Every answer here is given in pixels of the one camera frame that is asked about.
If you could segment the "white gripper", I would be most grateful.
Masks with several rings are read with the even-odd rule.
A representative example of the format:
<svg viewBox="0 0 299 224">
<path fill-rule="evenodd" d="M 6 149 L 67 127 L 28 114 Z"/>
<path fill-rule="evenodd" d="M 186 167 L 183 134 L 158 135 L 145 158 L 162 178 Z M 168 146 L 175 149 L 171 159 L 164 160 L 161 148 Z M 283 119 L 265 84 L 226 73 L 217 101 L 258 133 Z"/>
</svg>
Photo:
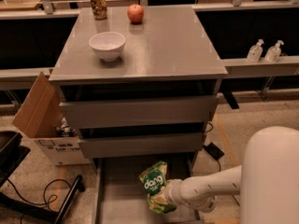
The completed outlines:
<svg viewBox="0 0 299 224">
<path fill-rule="evenodd" d="M 164 194 L 158 194 L 153 197 L 153 201 L 157 204 L 178 206 L 183 205 L 183 201 L 180 195 L 180 185 L 182 184 L 181 179 L 171 179 L 167 181 Z"/>
</svg>

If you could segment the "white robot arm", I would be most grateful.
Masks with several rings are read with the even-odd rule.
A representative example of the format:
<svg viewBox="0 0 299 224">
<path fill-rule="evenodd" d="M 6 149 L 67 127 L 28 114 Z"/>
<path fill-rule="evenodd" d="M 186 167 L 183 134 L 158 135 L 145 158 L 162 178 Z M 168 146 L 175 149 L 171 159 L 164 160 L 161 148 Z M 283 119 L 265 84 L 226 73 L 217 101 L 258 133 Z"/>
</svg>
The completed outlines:
<svg viewBox="0 0 299 224">
<path fill-rule="evenodd" d="M 211 211 L 220 195 L 240 196 L 240 224 L 299 224 L 299 131 L 264 128 L 248 141 L 241 165 L 172 179 L 154 200 Z"/>
</svg>

